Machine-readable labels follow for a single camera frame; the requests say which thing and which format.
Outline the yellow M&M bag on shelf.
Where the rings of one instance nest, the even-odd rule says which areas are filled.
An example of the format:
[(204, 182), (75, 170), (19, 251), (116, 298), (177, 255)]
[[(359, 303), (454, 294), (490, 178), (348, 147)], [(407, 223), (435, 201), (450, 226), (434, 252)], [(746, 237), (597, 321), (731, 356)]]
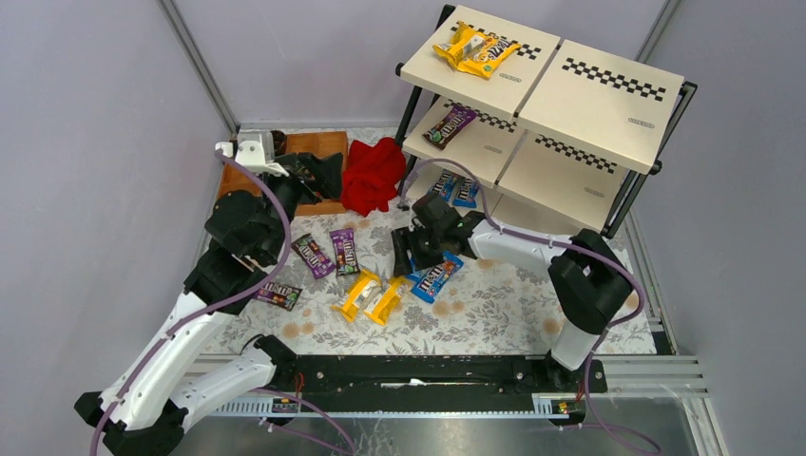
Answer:
[(521, 48), (521, 44), (499, 35), (489, 34), (481, 48), (471, 57), (467, 57), (457, 65), (457, 70), (489, 79), (493, 72), (513, 53)]

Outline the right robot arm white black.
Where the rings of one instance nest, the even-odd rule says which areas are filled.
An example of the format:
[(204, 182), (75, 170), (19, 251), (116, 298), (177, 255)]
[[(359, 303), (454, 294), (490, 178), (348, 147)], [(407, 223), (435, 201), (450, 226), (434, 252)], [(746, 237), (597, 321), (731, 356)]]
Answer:
[(566, 318), (548, 354), (567, 371), (578, 370), (598, 347), (625, 301), (638, 291), (636, 279), (596, 232), (555, 236), (520, 229), (489, 214), (460, 214), (428, 193), (411, 207), (418, 265), (433, 266), (444, 253), (503, 261), (525, 271), (545, 269)]

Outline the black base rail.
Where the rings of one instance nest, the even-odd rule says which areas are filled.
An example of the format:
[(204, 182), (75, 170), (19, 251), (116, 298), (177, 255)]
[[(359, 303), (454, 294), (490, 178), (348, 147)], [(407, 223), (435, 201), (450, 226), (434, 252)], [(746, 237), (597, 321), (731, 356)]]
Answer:
[(277, 366), (269, 389), (326, 412), (526, 412), (535, 394), (583, 391), (581, 370), (541, 355), (301, 355), (273, 335), (251, 345)]

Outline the purple candy bag right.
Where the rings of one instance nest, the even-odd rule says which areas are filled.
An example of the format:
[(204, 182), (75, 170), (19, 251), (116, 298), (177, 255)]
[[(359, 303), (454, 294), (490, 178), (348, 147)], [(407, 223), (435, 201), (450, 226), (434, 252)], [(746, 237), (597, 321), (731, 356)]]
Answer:
[(336, 275), (351, 276), (360, 273), (355, 248), (355, 230), (343, 228), (330, 233), (336, 256)]

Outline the blue M&M bag bottom shelf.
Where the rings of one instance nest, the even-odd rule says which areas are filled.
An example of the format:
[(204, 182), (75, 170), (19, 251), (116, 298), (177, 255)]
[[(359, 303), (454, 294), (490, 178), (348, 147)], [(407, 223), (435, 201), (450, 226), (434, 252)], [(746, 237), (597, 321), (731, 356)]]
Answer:
[(429, 192), (439, 196), (444, 201), (449, 201), (459, 179), (460, 176), (456, 173), (443, 170), (436, 181), (431, 185)]

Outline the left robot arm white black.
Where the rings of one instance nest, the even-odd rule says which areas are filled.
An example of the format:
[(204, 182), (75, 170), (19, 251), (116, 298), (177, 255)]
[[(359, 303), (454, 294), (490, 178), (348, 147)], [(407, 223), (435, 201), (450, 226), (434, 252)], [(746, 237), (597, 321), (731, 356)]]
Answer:
[(189, 381), (187, 370), (210, 340), (279, 273), (291, 252), (290, 225), (312, 190), (276, 162), (249, 164), (217, 151), (259, 189), (225, 194), (205, 224), (211, 243), (175, 305), (137, 360), (107, 389), (82, 394), (76, 412), (92, 427), (91, 454), (167, 455), (220, 406), (247, 391), (300, 380), (297, 355), (273, 335), (235, 360)]

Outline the brown M&M bag on shelf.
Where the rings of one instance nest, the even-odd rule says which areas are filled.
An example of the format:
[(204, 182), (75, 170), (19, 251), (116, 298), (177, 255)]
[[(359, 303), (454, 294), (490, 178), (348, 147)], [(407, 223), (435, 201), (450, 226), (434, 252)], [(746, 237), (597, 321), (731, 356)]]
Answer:
[(444, 150), (449, 142), (476, 118), (475, 110), (459, 104), (451, 104), (451, 110), (445, 117), (423, 133), (422, 137), (433, 147)]

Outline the blue M&M bag on table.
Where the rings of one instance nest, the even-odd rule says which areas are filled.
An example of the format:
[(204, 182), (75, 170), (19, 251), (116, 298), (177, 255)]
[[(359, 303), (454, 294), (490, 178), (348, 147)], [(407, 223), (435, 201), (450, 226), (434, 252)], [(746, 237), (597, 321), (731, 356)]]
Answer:
[(447, 282), (463, 267), (464, 261), (459, 256), (444, 252), (442, 262), (432, 266), (414, 282), (412, 294), (424, 302), (433, 304)]

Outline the purple candy bag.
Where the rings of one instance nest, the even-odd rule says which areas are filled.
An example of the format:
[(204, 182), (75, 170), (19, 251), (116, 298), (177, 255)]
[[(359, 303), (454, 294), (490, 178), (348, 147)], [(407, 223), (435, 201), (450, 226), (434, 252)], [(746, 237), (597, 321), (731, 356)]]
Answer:
[(336, 266), (321, 250), (311, 234), (305, 234), (292, 242), (292, 249), (300, 256), (315, 279), (332, 273)]
[(355, 248), (355, 230), (343, 228), (330, 233), (336, 256), (336, 275), (351, 276), (360, 273)]

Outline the wooden compartment tray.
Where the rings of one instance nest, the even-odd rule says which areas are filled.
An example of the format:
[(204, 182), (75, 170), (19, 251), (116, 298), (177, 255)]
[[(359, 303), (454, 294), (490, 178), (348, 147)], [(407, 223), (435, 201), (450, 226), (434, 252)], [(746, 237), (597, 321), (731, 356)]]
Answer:
[(290, 184), (289, 191), (299, 196), (298, 217), (346, 212), (340, 201), (348, 158), (348, 136), (344, 131), (242, 130), (233, 141), (218, 142), (214, 149), (267, 185)]

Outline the blue M&M bag moved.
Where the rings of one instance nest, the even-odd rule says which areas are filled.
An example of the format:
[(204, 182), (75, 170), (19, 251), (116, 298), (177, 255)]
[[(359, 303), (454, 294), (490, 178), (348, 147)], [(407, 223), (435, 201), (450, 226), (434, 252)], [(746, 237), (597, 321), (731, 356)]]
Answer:
[(456, 194), (453, 197), (452, 205), (475, 209), (477, 207), (477, 195), (481, 185), (473, 179), (463, 178), (457, 186)]

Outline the floral tablecloth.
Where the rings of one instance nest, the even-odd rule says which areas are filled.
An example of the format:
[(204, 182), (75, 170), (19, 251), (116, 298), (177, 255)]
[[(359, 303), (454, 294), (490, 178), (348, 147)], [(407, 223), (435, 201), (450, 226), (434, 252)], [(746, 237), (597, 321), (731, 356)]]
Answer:
[[(295, 218), (294, 238), (311, 234), (333, 257), (329, 233), (353, 228), (362, 268), (389, 277), (393, 267), (390, 232), (408, 217), (396, 208)], [(463, 259), (462, 270), (430, 304), (406, 293), (385, 326), (363, 311), (348, 322), (340, 305), (353, 276), (314, 279), (293, 251), (276, 282), (302, 289), (292, 311), (253, 300), (202, 354), (235, 355), (253, 337), (273, 334), (298, 354), (543, 354), (567, 322), (545, 269), (529, 272), (495, 260)], [(616, 326), (597, 354), (656, 354), (644, 314)]]

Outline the purple candy bag left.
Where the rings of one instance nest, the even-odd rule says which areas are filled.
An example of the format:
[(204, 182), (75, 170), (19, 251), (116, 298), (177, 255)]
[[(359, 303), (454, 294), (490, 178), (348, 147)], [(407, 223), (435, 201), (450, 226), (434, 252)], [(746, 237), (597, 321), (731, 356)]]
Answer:
[(332, 273), (336, 266), (321, 250), (311, 234), (305, 234), (292, 242), (292, 249), (300, 256), (315, 279)]

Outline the brown M&M bag on table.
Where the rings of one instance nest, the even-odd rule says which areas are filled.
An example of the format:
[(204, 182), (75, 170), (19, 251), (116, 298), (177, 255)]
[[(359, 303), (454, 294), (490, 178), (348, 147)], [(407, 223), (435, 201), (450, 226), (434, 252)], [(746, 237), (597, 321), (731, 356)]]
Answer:
[(302, 289), (276, 282), (268, 282), (253, 295), (253, 298), (291, 312), (297, 305)]

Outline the red cloth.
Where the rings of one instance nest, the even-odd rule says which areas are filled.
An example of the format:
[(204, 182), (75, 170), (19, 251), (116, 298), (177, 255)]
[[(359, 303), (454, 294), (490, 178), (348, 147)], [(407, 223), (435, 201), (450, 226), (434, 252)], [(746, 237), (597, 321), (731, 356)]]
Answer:
[(352, 141), (342, 174), (343, 207), (362, 217), (374, 210), (388, 212), (405, 170), (406, 159), (394, 138), (381, 138), (375, 145)]

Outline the yellow candy bag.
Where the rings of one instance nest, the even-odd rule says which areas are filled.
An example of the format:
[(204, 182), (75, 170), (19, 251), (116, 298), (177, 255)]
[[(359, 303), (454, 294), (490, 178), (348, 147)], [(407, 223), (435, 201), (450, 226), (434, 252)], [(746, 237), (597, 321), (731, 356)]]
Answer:
[(354, 322), (366, 302), (380, 291), (381, 285), (382, 280), (378, 275), (362, 270), (348, 290), (343, 302), (339, 305), (332, 305), (331, 309), (348, 322)]
[(400, 304), (403, 296), (411, 289), (412, 282), (406, 276), (394, 277), (387, 288), (375, 296), (367, 305), (364, 314), (374, 323), (385, 326), (390, 314)]
[(444, 59), (453, 69), (476, 55), (486, 43), (488, 37), (463, 21), (459, 21), (456, 30), (446, 43), (432, 46), (436, 55)]

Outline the cream three-tier shelf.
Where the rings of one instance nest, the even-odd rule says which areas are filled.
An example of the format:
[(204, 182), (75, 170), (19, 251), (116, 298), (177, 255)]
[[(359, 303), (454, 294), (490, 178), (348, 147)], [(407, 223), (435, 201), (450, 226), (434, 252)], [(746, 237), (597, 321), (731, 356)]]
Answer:
[[(459, 21), (522, 47), (489, 79), (461, 73), (432, 49)], [(607, 238), (661, 170), (661, 153), (697, 89), (681, 75), (452, 5), (395, 72), (413, 86), (396, 136), (411, 162), (475, 174), (506, 222), (558, 234), (588, 228)], [(439, 150), (422, 134), (451, 104), (477, 118)]]

